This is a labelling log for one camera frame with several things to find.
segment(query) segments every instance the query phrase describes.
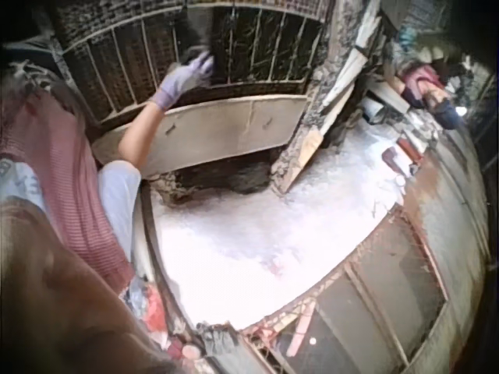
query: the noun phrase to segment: latex glove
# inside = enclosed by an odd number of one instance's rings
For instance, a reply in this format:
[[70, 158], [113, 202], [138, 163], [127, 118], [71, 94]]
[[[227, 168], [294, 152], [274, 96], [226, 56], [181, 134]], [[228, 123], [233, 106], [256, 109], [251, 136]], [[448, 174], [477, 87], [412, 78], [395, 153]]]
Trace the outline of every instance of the latex glove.
[[170, 72], [150, 100], [167, 111], [185, 92], [207, 82], [213, 64], [213, 56], [208, 52], [201, 53], [188, 65], [181, 65]]

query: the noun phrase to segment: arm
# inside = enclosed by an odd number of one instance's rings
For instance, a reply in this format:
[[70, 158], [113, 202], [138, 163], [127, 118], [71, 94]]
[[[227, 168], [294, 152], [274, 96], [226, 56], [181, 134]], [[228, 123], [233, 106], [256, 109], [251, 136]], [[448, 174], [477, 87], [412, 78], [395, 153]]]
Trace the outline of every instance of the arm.
[[157, 127], [165, 112], [184, 94], [200, 86], [211, 74], [213, 58], [207, 52], [168, 74], [150, 103], [137, 115], [118, 145], [121, 158], [141, 168], [149, 154]]
[[119, 142], [118, 152], [123, 160], [137, 169], [145, 164], [154, 134], [164, 116], [165, 113], [156, 103], [147, 103]]

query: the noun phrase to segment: white sleeve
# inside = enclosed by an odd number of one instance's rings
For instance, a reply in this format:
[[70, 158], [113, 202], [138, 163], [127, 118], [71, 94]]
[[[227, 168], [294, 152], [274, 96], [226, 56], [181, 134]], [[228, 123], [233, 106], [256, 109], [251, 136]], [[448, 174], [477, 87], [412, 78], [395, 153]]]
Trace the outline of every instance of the white sleeve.
[[112, 161], [98, 174], [99, 195], [118, 243], [130, 261], [133, 237], [133, 208], [140, 172], [127, 161]]

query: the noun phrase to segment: pink scarf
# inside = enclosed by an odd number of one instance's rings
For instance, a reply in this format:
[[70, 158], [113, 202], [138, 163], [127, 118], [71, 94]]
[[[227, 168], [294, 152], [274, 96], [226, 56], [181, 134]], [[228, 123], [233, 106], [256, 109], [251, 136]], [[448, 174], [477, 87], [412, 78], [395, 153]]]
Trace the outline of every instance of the pink scarf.
[[418, 82], [420, 80], [426, 80], [427, 82], [430, 82], [435, 86], [444, 89], [444, 86], [442, 86], [440, 80], [438, 79], [437, 72], [435, 72], [435, 70], [433, 70], [433, 68], [429, 65], [421, 66], [418, 69], [410, 72], [409, 74], [404, 76], [403, 80], [405, 85], [412, 91], [414, 98], [417, 100], [423, 99], [423, 96], [421, 95], [418, 87]]
[[133, 270], [101, 205], [97, 168], [83, 121], [28, 82], [18, 77], [2, 87], [0, 154], [33, 168], [48, 216], [64, 246], [119, 293], [132, 279]]

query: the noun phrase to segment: wooden plank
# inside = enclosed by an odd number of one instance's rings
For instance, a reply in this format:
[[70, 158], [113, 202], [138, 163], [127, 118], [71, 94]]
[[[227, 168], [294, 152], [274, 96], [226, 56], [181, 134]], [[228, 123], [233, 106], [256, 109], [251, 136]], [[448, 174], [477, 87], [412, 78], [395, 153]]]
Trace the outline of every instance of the wooden plank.
[[369, 79], [367, 82], [367, 89], [403, 115], [407, 113], [410, 108], [409, 103], [402, 99], [397, 91], [391, 88], [385, 81]]
[[350, 83], [350, 86], [346, 88], [345, 92], [340, 97], [337, 98], [337, 101], [334, 104], [334, 107], [331, 109], [331, 111], [327, 113], [326, 119], [324, 119], [324, 124], [320, 128], [320, 133], [322, 134], [322, 136], [326, 135], [326, 132], [331, 128], [331, 126], [336, 121], [336, 118], [342, 111], [346, 102], [348, 101], [350, 96], [352, 96], [354, 86], [355, 86], [354, 83]]
[[347, 59], [343, 69], [340, 71], [338, 79], [334, 84], [334, 87], [327, 93], [326, 97], [322, 101], [322, 109], [329, 107], [334, 100], [348, 87], [354, 79], [362, 71], [363, 66], [367, 62], [367, 57], [360, 53], [357, 49], [352, 49], [350, 51], [349, 58]]
[[371, 35], [377, 29], [380, 24], [381, 17], [377, 14], [380, 10], [380, 0], [371, 0], [367, 6], [366, 12], [362, 18], [362, 23], [360, 24], [359, 33], [357, 34], [356, 45], [360, 48], [366, 48], [367, 42], [369, 41]]
[[327, 113], [324, 119], [323, 125], [319, 128], [312, 126], [308, 133], [302, 138], [301, 145], [298, 145], [299, 153], [295, 160], [289, 161], [289, 169], [287, 170], [285, 177], [280, 183], [275, 182], [273, 188], [278, 194], [286, 193], [291, 187], [292, 183], [298, 178], [299, 173], [302, 172], [306, 164], [312, 158], [312, 156], [317, 152], [319, 146], [324, 141], [324, 136], [326, 132], [332, 127], [336, 118], [342, 111], [347, 100], [350, 98], [353, 92], [354, 84], [350, 83], [341, 94], [337, 97], [337, 100], [333, 103], [332, 109]]
[[[211, 101], [172, 109], [154, 134], [142, 176], [266, 150], [289, 142], [306, 106], [300, 95], [267, 95]], [[92, 144], [102, 163], [119, 159], [128, 126]]]
[[324, 137], [320, 133], [320, 130], [316, 126], [312, 126], [309, 132], [303, 137], [303, 140], [301, 140], [298, 157], [295, 160], [289, 161], [289, 169], [286, 171], [282, 182], [274, 183], [272, 185], [275, 192], [282, 194], [289, 190], [299, 173], [302, 172], [310, 158], [312, 158], [313, 154], [319, 149], [323, 140]]

